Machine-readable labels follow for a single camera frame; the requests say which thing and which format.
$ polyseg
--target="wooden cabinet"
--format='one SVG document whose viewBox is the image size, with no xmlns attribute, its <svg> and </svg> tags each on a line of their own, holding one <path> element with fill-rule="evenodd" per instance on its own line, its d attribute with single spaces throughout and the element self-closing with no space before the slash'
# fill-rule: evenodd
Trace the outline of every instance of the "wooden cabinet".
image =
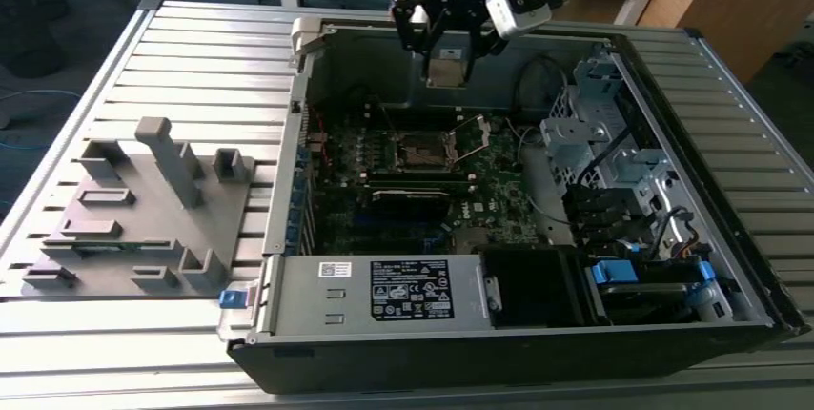
<svg viewBox="0 0 814 410">
<path fill-rule="evenodd" d="M 814 0 L 651 0 L 639 24 L 699 29 L 746 82 L 813 10 Z"/>
</svg>

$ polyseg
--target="motherboard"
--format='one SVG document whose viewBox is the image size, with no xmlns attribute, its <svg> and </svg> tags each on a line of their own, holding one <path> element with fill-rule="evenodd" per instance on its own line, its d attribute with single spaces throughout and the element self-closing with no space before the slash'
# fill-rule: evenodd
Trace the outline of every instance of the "motherboard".
<svg viewBox="0 0 814 410">
<path fill-rule="evenodd" d="M 312 114 L 318 254 L 468 254 L 540 241 L 504 117 L 370 103 Z"/>
</svg>

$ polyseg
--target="metal workbench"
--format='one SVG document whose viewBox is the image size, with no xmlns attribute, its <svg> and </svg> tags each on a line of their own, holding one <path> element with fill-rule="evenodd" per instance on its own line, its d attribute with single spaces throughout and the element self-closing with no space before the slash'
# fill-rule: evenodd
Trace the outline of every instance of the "metal workbench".
<svg viewBox="0 0 814 410">
<path fill-rule="evenodd" d="M 326 10 L 145 1 L 0 228 L 0 292 L 55 228 L 84 139 L 132 135 L 144 115 L 175 122 L 174 138 L 210 155 L 223 145 L 259 161 L 231 274 L 258 276 L 290 81 L 295 18 Z M 327 16 L 383 18 L 334 10 Z M 552 23 L 633 40 L 719 185 L 803 312 L 814 313 L 814 174 L 702 39 L 683 31 Z M 135 141 L 121 146 L 145 152 Z M 605 405 L 765 407 L 814 398 L 814 335 L 726 356 L 667 378 L 387 394 L 271 396 L 232 363 L 215 300 L 8 301 L 0 304 L 0 407 L 382 408 L 514 400 L 603 399 Z"/>
</svg>

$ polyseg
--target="power supply label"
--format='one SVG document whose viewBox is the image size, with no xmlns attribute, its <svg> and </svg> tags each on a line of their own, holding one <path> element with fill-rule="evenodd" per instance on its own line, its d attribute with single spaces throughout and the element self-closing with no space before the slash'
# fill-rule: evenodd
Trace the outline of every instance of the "power supply label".
<svg viewBox="0 0 814 410">
<path fill-rule="evenodd" d="M 376 321 L 455 318 L 447 261 L 371 261 L 370 314 Z"/>
</svg>

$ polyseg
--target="wire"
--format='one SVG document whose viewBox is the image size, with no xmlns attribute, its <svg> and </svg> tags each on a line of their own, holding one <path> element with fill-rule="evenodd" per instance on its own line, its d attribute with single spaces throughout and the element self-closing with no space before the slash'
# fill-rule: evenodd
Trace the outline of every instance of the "wire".
<svg viewBox="0 0 814 410">
<path fill-rule="evenodd" d="M 526 135 L 528 135 L 531 131 L 535 131 L 535 130 L 536 130 L 536 128 L 534 128 L 534 127 L 528 127 L 528 128 L 527 128 L 527 129 L 523 131 L 523 134 L 522 134 L 522 135 L 519 135 L 519 134 L 516 133 L 516 131 L 514 130 L 514 127 L 510 127 L 510 129 L 511 129 L 511 131 L 512 131 L 512 132 L 514 132 L 514 133 L 518 135 L 518 138 L 520 138 L 520 141 L 518 142 L 518 162 L 520 162 L 520 150 L 523 149 L 523 144 L 524 144 L 524 143 L 527 143 L 527 141 L 526 141 Z M 542 143 L 542 141 L 543 141 L 543 134 L 540 134 L 540 135 L 539 135 L 539 138 L 536 138 L 536 141 L 530 142 L 530 145 L 536 145 L 536 144 Z"/>
<path fill-rule="evenodd" d="M 16 146 L 16 145 L 8 145 L 5 143 L 0 143 L 0 148 L 5 148 L 7 150 L 33 151 L 33 150 L 44 150 L 48 147 L 49 147 L 49 145 L 44 145 L 44 146 Z"/>
<path fill-rule="evenodd" d="M 670 220 L 673 219 L 673 217 L 675 215 L 678 215 L 679 213 L 687 212 L 687 208 L 682 207 L 681 205 L 673 207 L 673 209 L 666 212 L 665 217 L 662 218 L 662 222 L 659 223 L 659 228 L 657 229 L 657 234 L 653 240 L 653 246 L 650 247 L 650 254 L 647 255 L 649 260 L 655 260 L 655 258 L 659 255 L 659 248 L 661 248 L 661 243 L 662 243 L 662 239 L 665 238 L 665 232 L 666 232 L 666 226 L 670 223 Z"/>
<path fill-rule="evenodd" d="M 534 207 L 534 210 L 536 210 L 536 212 L 539 214 L 542 214 L 546 218 L 548 218 L 554 222 L 558 222 L 559 224 L 565 224 L 566 226 L 574 226 L 574 224 L 570 223 L 569 221 L 566 221 L 565 219 L 559 219 L 559 218 L 548 215 L 546 212 L 543 212 L 543 209 L 536 206 L 536 204 L 534 203 L 534 199 L 531 198 L 530 195 L 527 195 L 527 199 L 528 199 L 528 203 L 531 204 L 531 207 Z"/>
<path fill-rule="evenodd" d="M 675 252 L 675 255 L 673 255 L 673 258 L 677 257 L 687 257 L 687 251 L 691 249 L 691 247 L 694 246 L 695 243 L 698 243 L 698 231 L 695 230 L 695 228 L 691 226 L 689 221 L 685 221 L 685 227 L 687 228 L 687 230 L 691 232 L 691 237 L 687 239 L 687 242 L 682 245 L 682 247 L 678 249 L 678 251 Z"/>
<path fill-rule="evenodd" d="M 562 92 L 559 95 L 567 96 L 569 93 L 569 75 L 565 72 L 565 68 L 559 61 L 554 59 L 548 54 L 538 53 L 530 60 L 526 61 L 526 64 L 518 70 L 518 75 L 514 78 L 514 88 L 511 93 L 511 111 L 514 113 L 519 112 L 523 109 L 523 105 L 520 104 L 520 88 L 523 86 L 523 80 L 528 75 L 530 68 L 534 64 L 546 65 L 546 63 L 554 65 L 556 67 L 556 71 L 559 72 L 559 77 L 562 78 Z"/>
<path fill-rule="evenodd" d="M 8 91 L 13 91 L 13 89 L 3 87 L 3 89 L 8 90 Z M 57 94 L 57 95 L 69 95 L 71 97 L 76 98 L 76 99 L 81 99 L 81 95 L 77 94 L 76 92 L 71 92 L 71 91 L 60 91 L 56 89 L 35 89 L 31 91 L 16 91 L 8 95 L 4 95 L 3 97 L 0 97 L 0 101 L 1 100 L 7 100 L 8 98 L 12 97 L 17 97 L 20 95 L 25 95 L 25 94 L 32 94 L 32 95 L 52 95 L 52 94 Z"/>
<path fill-rule="evenodd" d="M 625 138 L 627 138 L 630 136 L 630 134 L 631 134 L 631 129 L 630 129 L 630 127 L 627 127 L 627 128 L 625 128 L 622 133 L 615 136 L 615 138 L 610 142 L 609 146 L 606 146 L 606 149 L 602 150 L 602 152 L 597 155 L 597 157 L 594 157 L 594 160 L 590 161 L 590 164 L 587 164 L 587 166 L 585 166 L 583 171 L 581 172 L 581 175 L 577 177 L 577 181 L 574 182 L 575 185 L 579 186 L 581 184 L 583 184 L 583 180 L 585 180 L 585 177 L 587 176 L 587 174 L 590 174 L 590 172 L 597 168 L 597 166 L 602 163 L 602 161 L 606 159 L 606 157 L 609 157 L 609 155 L 615 151 L 615 149 L 622 144 L 622 141 L 625 141 Z"/>
</svg>

